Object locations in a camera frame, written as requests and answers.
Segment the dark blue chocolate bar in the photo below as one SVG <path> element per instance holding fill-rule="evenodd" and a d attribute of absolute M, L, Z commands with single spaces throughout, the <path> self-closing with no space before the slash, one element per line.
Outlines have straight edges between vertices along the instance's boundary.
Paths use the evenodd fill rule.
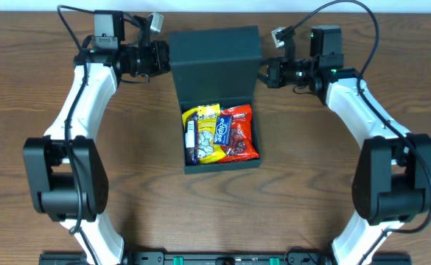
<path fill-rule="evenodd" d="M 185 158 L 188 166 L 198 164 L 197 156 L 197 113 L 189 115 L 186 119 L 185 129 Z"/>

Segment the red Hacks candy bag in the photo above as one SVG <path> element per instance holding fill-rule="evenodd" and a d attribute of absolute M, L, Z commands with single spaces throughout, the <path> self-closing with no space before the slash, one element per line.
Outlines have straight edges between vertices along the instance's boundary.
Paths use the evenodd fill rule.
<path fill-rule="evenodd" d="M 222 146 L 225 157 L 218 163 L 232 163 L 259 158 L 252 140 L 252 109 L 250 105 L 239 105 L 221 111 L 222 116 L 231 117 L 228 145 Z"/>

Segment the blue Eclipse mint tin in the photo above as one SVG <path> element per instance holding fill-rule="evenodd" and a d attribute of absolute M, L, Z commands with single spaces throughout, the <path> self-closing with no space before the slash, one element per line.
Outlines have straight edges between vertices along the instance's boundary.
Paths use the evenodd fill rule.
<path fill-rule="evenodd" d="M 231 122 L 232 118 L 230 116 L 217 117 L 214 133 L 215 145 L 227 146 L 229 144 L 229 138 L 231 134 Z"/>

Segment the yellow Hacks candy bag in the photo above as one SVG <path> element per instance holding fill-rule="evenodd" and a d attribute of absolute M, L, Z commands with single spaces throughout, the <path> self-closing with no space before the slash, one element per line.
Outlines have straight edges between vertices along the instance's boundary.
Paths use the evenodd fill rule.
<path fill-rule="evenodd" d="M 214 144 L 216 121 L 220 111 L 219 104 L 212 104 L 193 107 L 182 114 L 185 146 L 186 119 L 197 113 L 197 165 L 216 163 L 225 157 L 221 146 Z"/>

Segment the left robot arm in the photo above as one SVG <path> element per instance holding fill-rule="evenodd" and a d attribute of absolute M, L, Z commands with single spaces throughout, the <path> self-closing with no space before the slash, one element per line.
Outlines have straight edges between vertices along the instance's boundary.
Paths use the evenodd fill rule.
<path fill-rule="evenodd" d="M 95 10 L 94 33 L 77 41 L 74 80 L 64 105 L 23 156 L 34 209 L 64 226 L 80 253 L 44 253 L 41 264 L 133 264 L 105 208 L 108 177 L 96 147 L 103 113 L 121 83 L 144 84 L 170 70 L 164 18 Z"/>

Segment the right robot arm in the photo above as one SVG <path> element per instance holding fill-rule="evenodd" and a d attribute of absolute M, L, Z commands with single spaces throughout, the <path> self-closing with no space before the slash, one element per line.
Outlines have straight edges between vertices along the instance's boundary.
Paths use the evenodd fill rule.
<path fill-rule="evenodd" d="M 355 68 L 344 66 L 342 32 L 334 25 L 314 26 L 307 59 L 295 56 L 293 27 L 271 32 L 283 57 L 263 62 L 258 76 L 269 88 L 308 88 L 336 113 L 360 147 L 351 186 L 355 211 L 343 232 L 317 264 L 404 264 L 405 258 L 376 254 L 392 233 L 417 233 L 424 225 L 405 229 L 420 213 L 431 215 L 431 138 L 413 134 L 378 103 Z"/>

